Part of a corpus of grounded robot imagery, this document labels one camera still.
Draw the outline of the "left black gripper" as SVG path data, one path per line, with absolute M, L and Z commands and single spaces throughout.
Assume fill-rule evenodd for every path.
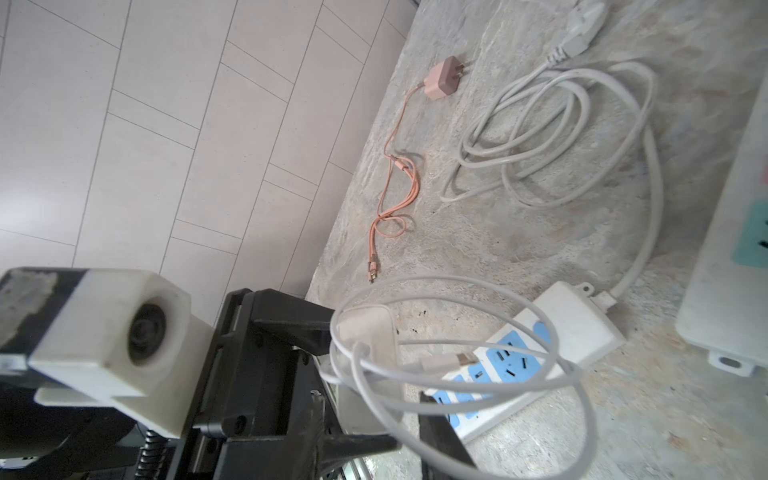
M 397 448 L 343 431 L 318 357 L 332 310 L 266 289 L 227 294 L 179 441 L 182 479 L 328 479 Z

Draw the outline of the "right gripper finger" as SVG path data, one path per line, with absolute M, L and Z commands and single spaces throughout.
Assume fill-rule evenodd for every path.
M 475 467 L 475 463 L 464 444 L 460 441 L 454 428 L 445 416 L 418 415 L 419 439 L 438 450 L 439 452 L 461 462 L 467 466 Z M 447 473 L 436 469 L 426 460 L 421 460 L 421 472 L 423 480 L 455 480 L 453 471 Z

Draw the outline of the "white USB charger with cable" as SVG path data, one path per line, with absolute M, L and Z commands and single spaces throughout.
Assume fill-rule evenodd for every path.
M 351 308 L 353 302 L 370 295 L 375 290 L 385 286 L 400 282 L 427 280 L 463 282 L 477 287 L 487 288 L 523 305 L 532 312 L 537 320 L 541 321 L 546 326 L 549 333 L 548 341 L 544 341 L 532 329 L 524 326 L 521 322 L 512 319 L 501 310 L 494 309 L 481 303 L 467 304 L 469 308 L 483 311 L 489 315 L 497 317 L 525 333 L 540 346 L 538 350 L 520 349 L 512 346 L 506 347 L 502 344 L 462 339 L 442 339 L 440 342 L 446 345 L 497 348 L 499 350 L 509 350 L 537 356 L 544 361 L 541 366 L 540 375 L 532 380 L 527 380 L 517 385 L 492 383 L 470 386 L 461 382 L 443 381 L 438 378 L 440 375 L 448 374 L 460 368 L 460 361 L 463 359 L 461 355 L 455 354 L 453 356 L 439 357 L 434 362 L 421 360 L 415 365 L 408 367 L 396 365 L 389 368 L 372 359 L 371 348 L 365 342 L 361 340 L 344 340 L 341 338 L 341 316 L 345 311 Z M 416 439 L 407 430 L 401 427 L 399 421 L 392 415 L 394 411 L 411 412 L 424 416 L 448 415 L 450 413 L 460 413 L 464 410 L 481 411 L 527 393 L 546 392 L 571 387 L 575 390 L 583 409 L 584 424 L 586 428 L 585 439 L 582 451 L 574 463 L 566 470 L 555 474 L 553 477 L 555 479 L 580 479 L 589 470 L 597 453 L 598 433 L 596 414 L 581 382 L 583 370 L 576 363 L 565 359 L 561 355 L 560 339 L 556 324 L 552 322 L 550 316 L 548 316 L 539 306 L 535 305 L 534 302 L 508 288 L 495 285 L 485 280 L 458 275 L 423 274 L 390 278 L 378 284 L 365 286 L 346 295 L 332 315 L 330 321 L 330 333 L 332 337 L 330 358 L 333 371 L 331 373 L 322 372 L 321 376 L 331 383 L 344 384 L 359 393 L 366 402 L 368 408 L 382 425 L 384 425 L 391 436 L 395 437 L 398 441 L 408 446 L 413 452 L 417 453 L 428 465 L 445 473 L 453 473 L 460 479 L 494 479 L 496 477 L 494 474 L 483 472 L 475 467 L 463 464 L 449 455 L 440 452 L 436 448 L 427 445 L 426 442 Z M 467 391 L 469 393 L 477 394 L 485 393 L 490 397 L 488 399 L 473 400 L 455 406 L 446 405 L 431 408 L 424 404 L 410 403 L 387 394 L 375 392 L 371 388 L 371 383 L 373 381 L 381 380 L 391 380 L 399 384 L 434 387 L 439 390 L 453 392 Z

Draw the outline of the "small blue-socket power strip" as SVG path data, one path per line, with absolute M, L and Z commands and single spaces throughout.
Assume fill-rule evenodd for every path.
M 559 338 L 560 354 L 585 369 L 625 343 L 619 329 L 592 299 L 594 287 L 589 283 L 576 286 L 558 281 L 535 300 L 552 321 Z M 444 376 L 446 380 L 464 383 L 517 384 L 531 380 L 543 362 L 531 355 L 513 352 L 513 347 L 539 350 L 541 346 L 519 329 L 505 325 L 488 341 L 503 344 L 505 350 L 478 347 L 474 354 L 479 362 Z M 469 442 L 528 404 L 542 397 L 541 392 L 526 393 L 518 398 L 483 411 L 451 414 L 451 427 L 458 437 Z

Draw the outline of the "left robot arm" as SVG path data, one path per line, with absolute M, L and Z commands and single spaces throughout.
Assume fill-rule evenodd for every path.
M 209 324 L 150 271 L 10 269 L 1 475 L 335 479 L 398 444 L 340 424 L 317 364 L 331 317 L 273 289 L 241 289 Z

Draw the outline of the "long multicolour power strip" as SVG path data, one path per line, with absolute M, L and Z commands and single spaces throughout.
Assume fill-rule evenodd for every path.
M 767 367 L 767 82 L 729 171 L 675 327 L 710 365 Z

